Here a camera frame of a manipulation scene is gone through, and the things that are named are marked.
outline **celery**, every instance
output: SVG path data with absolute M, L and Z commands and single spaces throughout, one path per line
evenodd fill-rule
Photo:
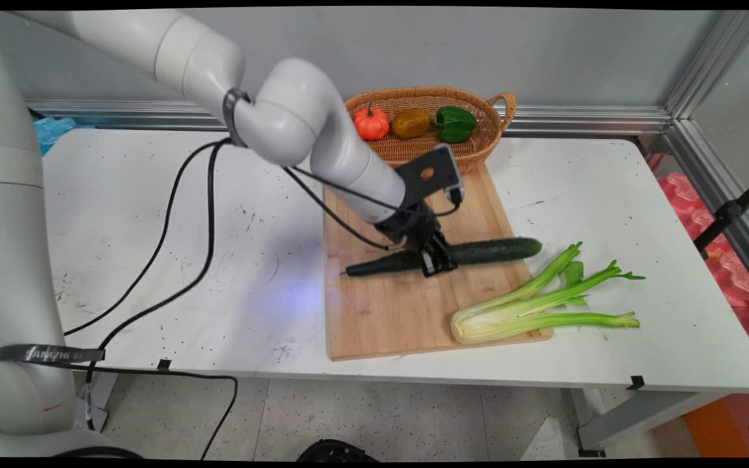
M 571 248 L 568 249 L 568 251 L 565 251 L 564 254 L 560 255 L 560 257 L 565 255 L 565 253 L 571 251 L 571 249 L 573 248 L 574 246 L 571 246 Z M 557 260 L 553 261 L 551 266 L 555 267 L 554 263 L 558 263 L 560 257 L 558 257 Z M 567 260 L 567 263 L 565 263 L 562 268 L 556 269 L 556 272 L 550 272 L 552 279 L 553 276 L 556 276 L 559 272 L 561 272 L 561 270 L 564 270 L 565 267 L 568 267 L 571 261 L 570 259 Z M 551 266 L 549 266 L 549 268 L 547 268 L 545 272 L 543 272 L 543 274 L 546 273 L 551 268 Z M 459 343 L 473 344 L 481 343 L 482 341 L 500 340 L 502 338 L 512 337 L 513 335 L 529 332 L 543 326 L 561 326 L 570 324 L 640 326 L 640 323 L 637 322 L 637 320 L 626 322 L 626 320 L 616 320 L 612 316 L 603 316 L 602 314 L 590 313 L 553 315 L 545 314 L 540 315 L 539 317 L 527 317 L 528 320 L 523 319 L 523 317 L 533 314 L 542 314 L 544 311 L 562 304 L 585 305 L 585 296 L 583 296 L 583 293 L 595 287 L 595 285 L 598 285 L 601 282 L 604 282 L 611 278 L 626 278 L 631 280 L 644 279 L 643 276 L 634 276 L 632 272 L 621 274 L 620 268 L 616 266 L 616 260 L 612 261 L 612 263 L 609 264 L 609 266 L 605 270 L 602 270 L 601 272 L 598 272 L 597 274 L 592 275 L 590 278 L 586 278 L 583 281 L 579 281 L 579 278 L 577 277 L 577 271 L 579 271 L 579 275 L 582 275 L 581 265 L 575 267 L 574 272 L 570 275 L 567 275 L 567 287 L 562 288 L 558 291 L 553 291 L 544 294 L 543 296 L 532 297 L 532 294 L 530 294 L 532 293 L 532 290 L 536 289 L 536 293 L 538 293 L 538 291 L 541 291 L 545 287 L 545 285 L 547 285 L 547 282 L 545 282 L 544 285 L 541 283 L 538 283 L 537 285 L 531 285 L 533 283 L 533 281 L 531 281 L 528 284 L 524 285 L 524 287 L 528 287 L 528 285 L 531 285 L 530 290 L 519 295 L 520 298 L 523 296 L 529 297 L 527 299 L 508 299 L 511 296 L 516 296 L 515 293 L 518 293 L 518 291 L 524 288 L 523 287 L 520 288 L 520 290 L 516 290 L 513 293 L 508 293 L 502 296 L 506 298 L 503 301 L 499 300 L 497 302 L 498 299 L 501 299 L 501 297 L 499 297 L 497 298 L 497 300 L 488 300 L 487 302 L 482 303 L 488 304 L 496 302 L 500 305 L 484 306 L 483 308 L 476 308 L 476 306 L 474 305 L 472 307 L 468 307 L 456 312 L 450 322 L 450 328 L 452 329 L 453 335 Z M 624 314 L 619 317 L 625 319 L 629 316 Z M 531 328 L 533 324 L 540 325 L 536 326 L 535 328 Z
M 494 299 L 485 300 L 485 302 L 479 302 L 479 304 L 471 305 L 470 307 L 458 311 L 458 314 L 460 314 L 460 317 L 464 319 L 475 315 L 479 311 L 501 306 L 502 304 L 512 302 L 513 300 L 528 299 L 529 297 L 536 296 L 539 291 L 544 290 L 545 287 L 553 281 L 553 278 L 556 278 L 560 272 L 565 270 L 565 268 L 572 263 L 574 257 L 579 255 L 580 246 L 582 245 L 582 242 L 577 242 L 576 244 L 569 246 L 564 252 L 559 254 L 558 257 L 549 264 L 549 266 L 545 267 L 543 272 L 539 273 L 535 278 L 528 281 L 517 290 L 495 297 Z
M 472 345 L 484 341 L 501 340 L 513 337 L 521 333 L 533 332 L 540 328 L 563 325 L 596 325 L 596 326 L 628 326 L 637 328 L 640 322 L 633 318 L 634 312 L 628 312 L 622 316 L 609 316 L 606 314 L 593 314 L 588 312 L 572 314 L 547 314 L 540 313 L 529 317 L 520 317 L 502 323 L 485 323 L 481 326 L 469 327 L 469 335 L 463 335 L 460 327 L 452 322 L 450 326 L 453 335 L 459 343 Z

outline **gray wall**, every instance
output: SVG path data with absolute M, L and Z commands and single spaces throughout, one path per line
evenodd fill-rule
M 461 6 L 288 6 L 187 12 L 241 44 L 255 94 L 303 57 L 344 96 L 446 85 L 520 103 L 663 104 L 717 12 Z M 0 12 L 0 47 L 27 99 L 181 101 L 99 51 Z
M 749 44 L 719 77 L 693 119 L 742 189 L 749 187 Z

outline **wooden cutting board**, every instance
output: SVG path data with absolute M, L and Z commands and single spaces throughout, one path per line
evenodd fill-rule
M 464 176 L 464 203 L 440 218 L 447 242 L 483 241 L 513 237 L 508 217 L 484 164 Z M 329 190 L 325 204 L 361 234 L 389 244 L 374 226 L 352 213 Z M 443 192 L 427 199 L 434 211 L 452 207 Z M 345 267 L 375 260 L 387 253 L 360 242 L 329 216 L 325 232 L 325 322 L 331 361 L 451 350 L 458 344 L 449 320 L 458 309 L 508 293 L 529 279 L 524 261 L 464 265 L 452 272 L 425 278 L 420 270 L 372 276 L 339 275 Z M 543 341 L 553 329 L 516 335 L 502 341 L 474 344 L 493 346 Z

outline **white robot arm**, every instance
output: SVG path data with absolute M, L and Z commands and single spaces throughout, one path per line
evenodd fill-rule
M 250 103 L 238 98 L 240 48 L 177 10 L 13 13 L 182 92 L 237 131 L 234 141 L 240 138 L 271 163 L 291 166 L 310 154 L 315 175 L 395 207 L 404 201 L 404 181 L 360 139 L 327 76 L 304 60 L 280 62 Z M 395 214 L 346 192 L 336 195 L 371 223 Z M 51 281 L 38 139 L 1 56 L 0 343 L 65 344 Z M 0 455 L 49 456 L 108 445 L 98 443 L 97 433 L 71 430 L 73 404 L 71 371 L 0 362 Z

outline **tiled floor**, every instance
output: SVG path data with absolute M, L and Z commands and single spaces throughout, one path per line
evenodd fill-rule
M 120 376 L 103 433 L 146 458 L 197 459 L 231 392 L 227 380 Z M 603 399 L 610 408 L 629 395 L 603 392 Z M 576 458 L 574 424 L 570 394 L 558 389 L 239 379 L 237 401 L 207 458 L 296 460 L 318 439 L 333 438 L 382 462 L 568 459 Z M 698 451 L 678 418 L 607 455 Z

